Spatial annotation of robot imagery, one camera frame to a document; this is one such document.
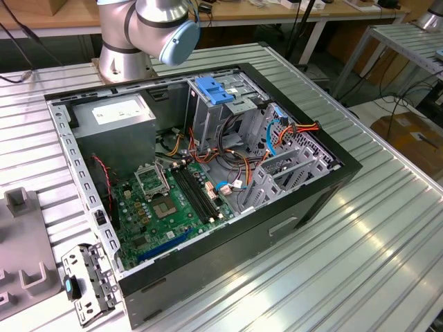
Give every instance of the metal frame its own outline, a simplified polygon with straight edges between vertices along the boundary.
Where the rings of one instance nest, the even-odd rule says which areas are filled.
[[[338,96],[338,92],[343,87],[348,75],[372,38],[380,41],[380,45],[376,49],[374,56],[371,57],[366,67],[363,69],[363,72],[361,73],[362,76],[372,68],[375,61],[381,56],[385,47],[395,50],[397,53],[408,58],[412,63],[415,63],[430,74],[436,74],[443,71],[443,63],[434,56],[435,51],[442,48],[442,32],[427,33],[413,24],[371,26],[366,29],[338,77],[335,89],[332,92],[333,97],[336,98]],[[436,75],[436,77],[442,79],[443,73]]]
[[[443,308],[442,188],[270,48],[197,50],[180,73],[248,61],[363,164],[314,222],[158,315],[138,331],[317,328],[425,331]],[[21,73],[5,74],[16,78]],[[101,85],[90,64],[0,83],[0,192],[37,190],[55,260],[95,237],[85,221],[42,94]],[[77,325],[60,293],[0,322],[0,330]],[[123,304],[95,332],[128,331]]]

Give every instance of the slotted aluminum surface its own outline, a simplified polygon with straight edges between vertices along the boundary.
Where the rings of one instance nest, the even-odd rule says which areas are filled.
[[[425,331],[443,308],[441,189],[270,48],[198,50],[180,67],[154,65],[165,75],[236,62],[252,63],[363,169],[306,227],[138,331]],[[0,84],[0,188],[38,191],[62,273],[60,257],[94,238],[42,94],[101,83],[83,64]],[[0,322],[0,331],[31,329],[80,331],[64,293]],[[127,329],[119,304],[87,330]]]
[[[431,74],[443,71],[435,51],[443,49],[443,32],[428,33],[413,24],[374,26],[370,34]]]

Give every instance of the blue pcie slot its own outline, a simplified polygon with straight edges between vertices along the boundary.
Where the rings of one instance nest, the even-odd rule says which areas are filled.
[[[188,238],[188,235],[193,231],[193,228],[190,228],[186,232],[184,232],[182,235],[173,238],[172,240],[169,240],[168,242],[165,242],[164,244],[159,245],[158,247],[151,249],[147,252],[144,252],[143,254],[137,256],[137,260],[140,263],[141,261],[144,261],[145,259],[152,258],[154,256],[157,256],[158,254],[162,253],[163,251],[166,251],[170,248],[173,248],[180,243],[186,241]]]

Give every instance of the cardboard box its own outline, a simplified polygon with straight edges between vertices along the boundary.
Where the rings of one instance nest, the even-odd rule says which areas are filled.
[[[386,138],[389,119],[378,119],[371,129]],[[416,114],[395,115],[388,142],[434,180],[443,177],[443,137]]]
[[[53,16],[66,0],[6,0],[11,10],[33,12],[39,15]]]

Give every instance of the blue cable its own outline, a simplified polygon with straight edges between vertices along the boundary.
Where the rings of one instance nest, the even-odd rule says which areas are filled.
[[[280,122],[280,120],[270,121],[270,123],[268,124],[268,127],[266,128],[266,143],[268,145],[269,151],[272,153],[273,156],[275,156],[276,153],[275,153],[274,148],[272,147],[272,142],[271,142],[271,126],[277,122]]]
[[[215,190],[219,191],[221,187],[223,187],[224,185],[228,185],[229,183],[227,183],[226,181],[224,182],[220,182],[215,186]]]

